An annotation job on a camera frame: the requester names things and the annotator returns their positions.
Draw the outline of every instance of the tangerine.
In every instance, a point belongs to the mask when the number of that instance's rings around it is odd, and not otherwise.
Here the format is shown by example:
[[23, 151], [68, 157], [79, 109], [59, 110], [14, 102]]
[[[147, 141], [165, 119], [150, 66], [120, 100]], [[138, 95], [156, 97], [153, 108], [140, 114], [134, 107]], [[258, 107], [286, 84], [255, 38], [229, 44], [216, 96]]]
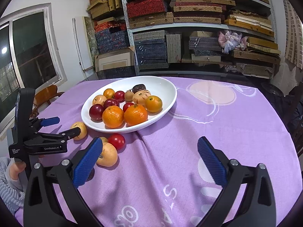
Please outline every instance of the tangerine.
[[118, 106], [109, 106], [102, 114], [103, 122], [109, 128], [117, 128], [121, 126], [123, 118], [124, 112]]
[[124, 113], [124, 120], [130, 126], [141, 124], [147, 118], [148, 115], [145, 107], [139, 104], [130, 106]]
[[106, 99], [113, 99], [115, 91], [113, 89], [106, 89], [104, 90], [103, 95], [106, 97]]

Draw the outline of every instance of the human hand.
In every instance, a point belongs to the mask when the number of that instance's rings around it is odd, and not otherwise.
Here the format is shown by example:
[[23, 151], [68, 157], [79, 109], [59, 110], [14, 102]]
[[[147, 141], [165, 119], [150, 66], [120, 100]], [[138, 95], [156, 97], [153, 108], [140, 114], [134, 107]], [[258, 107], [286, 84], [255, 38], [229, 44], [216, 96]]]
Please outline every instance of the human hand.
[[19, 173], [23, 172], [25, 167], [26, 167], [26, 164], [23, 161], [12, 163], [12, 165], [9, 169], [9, 175], [10, 175], [11, 179], [18, 180]]

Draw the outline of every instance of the metal screw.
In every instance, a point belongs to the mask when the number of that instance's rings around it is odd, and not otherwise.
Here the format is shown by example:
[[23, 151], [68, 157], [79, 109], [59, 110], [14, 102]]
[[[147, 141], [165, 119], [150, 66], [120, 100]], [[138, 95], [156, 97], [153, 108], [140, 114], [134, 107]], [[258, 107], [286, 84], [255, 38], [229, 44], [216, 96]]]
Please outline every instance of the metal screw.
[[64, 159], [62, 162], [61, 162], [61, 165], [63, 166], [67, 166], [69, 164], [69, 160], [68, 159]]
[[265, 166], [263, 163], [260, 163], [260, 164], [259, 164], [259, 167], [260, 167], [261, 169], [263, 169], [263, 170], [266, 168], [266, 166]]
[[230, 162], [233, 166], [239, 165], [239, 162], [238, 162], [236, 159], [231, 159], [229, 162]]
[[34, 165], [34, 168], [35, 168], [35, 169], [39, 169], [39, 168], [40, 168], [40, 166], [41, 166], [41, 164], [40, 164], [40, 163], [36, 163], [36, 164]]

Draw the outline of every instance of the yellow apple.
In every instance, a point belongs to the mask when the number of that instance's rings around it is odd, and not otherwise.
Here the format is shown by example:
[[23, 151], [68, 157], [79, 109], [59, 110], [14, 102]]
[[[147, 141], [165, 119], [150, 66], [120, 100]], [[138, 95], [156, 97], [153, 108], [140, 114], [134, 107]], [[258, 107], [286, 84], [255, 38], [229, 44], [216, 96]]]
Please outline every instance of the yellow apple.
[[108, 142], [103, 143], [102, 153], [97, 160], [97, 164], [99, 166], [111, 167], [116, 164], [117, 160], [118, 153], [116, 148]]
[[85, 136], [87, 134], [87, 128], [86, 128], [85, 124], [83, 122], [79, 121], [79, 122], [72, 124], [70, 129], [75, 128], [75, 127], [79, 127], [81, 132], [80, 132], [80, 135], [74, 137], [74, 140], [78, 141], [78, 140], [85, 138]]
[[104, 144], [105, 142], [108, 142], [107, 138], [104, 137], [104, 136], [100, 137], [100, 139], [102, 140], [102, 143], [103, 143], [103, 144]]
[[93, 105], [95, 104], [101, 104], [103, 106], [104, 102], [106, 101], [106, 97], [104, 95], [97, 95], [94, 99], [93, 99]]

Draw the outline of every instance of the window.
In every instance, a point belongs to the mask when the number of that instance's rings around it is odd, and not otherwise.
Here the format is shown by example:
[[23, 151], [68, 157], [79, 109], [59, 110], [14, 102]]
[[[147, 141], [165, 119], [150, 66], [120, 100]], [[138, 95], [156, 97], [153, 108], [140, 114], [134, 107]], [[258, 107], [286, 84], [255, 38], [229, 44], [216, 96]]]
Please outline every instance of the window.
[[18, 88], [43, 88], [66, 80], [52, 27], [51, 4], [0, 19], [0, 132], [14, 118]]

